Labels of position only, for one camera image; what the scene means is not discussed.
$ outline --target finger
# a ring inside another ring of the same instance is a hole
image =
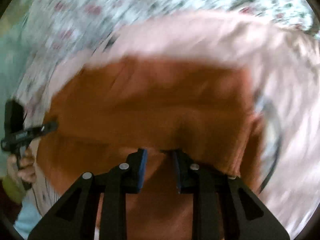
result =
[[[25,152],[25,157],[31,157],[32,156],[32,150],[30,148],[26,149]]]
[[[33,156],[32,157],[23,157],[20,160],[20,167],[24,168],[24,167],[27,167],[27,166],[32,166],[34,162],[35,162],[35,159],[34,159]]]
[[[25,182],[28,182],[28,183],[35,183],[36,182],[36,175],[35,174],[26,175],[26,176],[21,177],[21,179]]]
[[[32,175],[36,173],[34,166],[28,166],[23,170],[18,171],[18,177],[22,178],[24,176]]]
[[[17,157],[14,155],[14,154],[11,154],[9,157],[8,157],[8,163],[9,164],[14,164],[17,162]]]

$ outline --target light blue fabric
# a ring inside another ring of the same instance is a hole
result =
[[[22,201],[22,210],[18,216],[17,221],[14,224],[14,228],[18,233],[27,239],[31,230],[40,221],[41,215],[27,198]]]
[[[0,138],[4,137],[4,106],[16,92],[26,69],[30,48],[21,39],[26,17],[0,37]],[[0,154],[0,177],[6,173],[7,154]]]

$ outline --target person's arm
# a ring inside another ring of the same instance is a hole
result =
[[[22,170],[16,171],[16,157],[10,155],[7,161],[7,176],[0,181],[0,208],[4,215],[14,224],[22,208],[22,200],[26,195],[21,179],[34,183],[36,181],[34,158],[31,150],[27,149],[25,157],[20,160]]]

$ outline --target metal pin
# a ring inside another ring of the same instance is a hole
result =
[[[121,170],[126,170],[126,169],[129,168],[129,164],[128,164],[128,163],[121,163],[121,164],[119,165],[119,168],[120,168]]]
[[[192,163],[190,165],[190,169],[193,170],[193,171],[197,171],[197,170],[199,170],[199,165],[196,164],[196,163]]]
[[[82,175],[82,178],[84,178],[84,179],[90,179],[91,177],[92,177],[92,173],[91,172],[85,172]]]

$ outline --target orange cloth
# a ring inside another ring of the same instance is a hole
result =
[[[37,162],[60,194],[83,172],[149,149],[144,187],[127,196],[128,239],[191,239],[192,196],[177,194],[158,150],[182,148],[257,189],[263,125],[246,69],[134,57],[84,66],[53,98],[45,122],[53,119],[59,128],[41,140]]]

